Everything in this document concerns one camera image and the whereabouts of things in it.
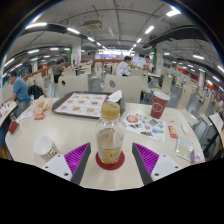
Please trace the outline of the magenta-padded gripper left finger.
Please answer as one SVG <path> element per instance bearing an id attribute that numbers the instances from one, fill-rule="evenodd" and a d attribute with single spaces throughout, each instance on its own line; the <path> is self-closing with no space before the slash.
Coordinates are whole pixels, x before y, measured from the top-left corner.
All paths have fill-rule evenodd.
<path id="1" fill-rule="evenodd" d="M 54 156 L 42 169 L 79 185 L 90 153 L 91 144 L 86 143 L 65 155 L 58 154 Z"/>

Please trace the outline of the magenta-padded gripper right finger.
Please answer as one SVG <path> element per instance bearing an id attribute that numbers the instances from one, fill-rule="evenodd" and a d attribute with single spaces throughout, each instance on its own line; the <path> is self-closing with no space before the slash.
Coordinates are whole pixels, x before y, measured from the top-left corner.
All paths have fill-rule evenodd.
<path id="1" fill-rule="evenodd" d="M 181 170 L 181 166 L 167 154 L 159 155 L 140 144 L 132 145 L 132 153 L 144 185 Z"/>

